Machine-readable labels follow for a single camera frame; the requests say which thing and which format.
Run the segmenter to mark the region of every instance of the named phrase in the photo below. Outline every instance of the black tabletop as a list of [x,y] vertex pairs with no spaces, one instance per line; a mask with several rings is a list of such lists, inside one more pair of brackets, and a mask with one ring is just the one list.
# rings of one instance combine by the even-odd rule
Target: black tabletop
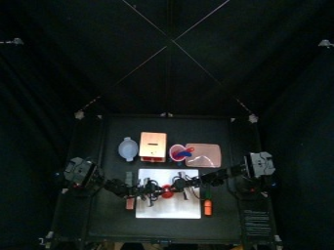
[[[171,162],[168,154],[164,163],[141,162],[137,156],[132,162],[127,162],[119,155],[117,147],[125,137],[131,137],[139,143],[140,132],[165,133],[167,149],[173,144],[219,145],[222,151],[220,168],[239,163],[247,152],[259,151],[255,127],[246,119],[107,116],[101,117],[101,120],[96,118],[93,121],[83,120],[79,127],[69,156],[97,158],[107,179],[125,180],[125,172],[133,172],[136,179],[140,168],[188,168],[185,165],[177,166],[175,162]],[[83,142],[93,147],[91,152],[88,149],[83,152],[77,150],[77,147],[84,148]],[[218,168],[197,168],[200,174],[216,170]],[[63,197],[63,203],[68,202],[68,199],[72,200],[69,197]],[[88,205],[81,205],[81,208],[76,208],[73,205],[76,202],[72,200],[72,207],[67,209],[67,213],[76,214],[76,209],[81,209],[77,212],[83,214],[84,223],[77,223],[83,226],[83,229],[79,230],[79,236],[84,237],[87,241],[240,242],[238,202],[228,193],[226,184],[211,189],[211,200],[211,217],[204,217],[200,207],[200,219],[136,219],[136,209],[125,210],[125,200],[103,189],[89,199]],[[59,216],[60,219],[56,222],[59,226],[56,230],[63,237],[67,233],[61,227],[61,220],[67,220],[67,224],[75,223],[69,217]]]

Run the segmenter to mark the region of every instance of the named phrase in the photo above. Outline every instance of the black curtain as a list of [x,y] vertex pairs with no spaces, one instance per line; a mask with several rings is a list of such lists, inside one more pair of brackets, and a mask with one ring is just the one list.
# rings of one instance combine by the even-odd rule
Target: black curtain
[[274,208],[288,249],[332,249],[334,51],[276,98],[262,122],[280,189]]
[[51,228],[52,173],[65,164],[75,117],[21,47],[0,49],[0,248],[33,249]]

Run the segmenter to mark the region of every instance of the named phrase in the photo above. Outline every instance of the black fabric enclosure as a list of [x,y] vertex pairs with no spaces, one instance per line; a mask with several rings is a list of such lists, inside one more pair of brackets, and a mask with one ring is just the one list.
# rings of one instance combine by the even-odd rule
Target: black fabric enclosure
[[12,0],[0,11],[1,249],[37,249],[51,229],[77,111],[256,116],[286,249],[334,247],[334,48],[318,46],[334,42],[332,1]]

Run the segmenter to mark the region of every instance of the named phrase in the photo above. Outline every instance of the white tray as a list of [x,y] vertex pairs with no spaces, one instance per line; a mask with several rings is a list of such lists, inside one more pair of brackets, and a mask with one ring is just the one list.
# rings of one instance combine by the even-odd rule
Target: white tray
[[[179,176],[180,171],[189,177],[197,176],[197,169],[139,169],[139,179],[143,181],[144,178],[149,178],[160,186],[172,185],[172,178]],[[199,188],[193,188],[193,191],[199,197]],[[141,201],[137,198],[136,218],[200,219],[200,202],[189,188],[185,188],[185,194],[188,200],[184,200],[180,192],[173,193],[168,199],[159,196],[152,207],[148,207],[148,199]]]

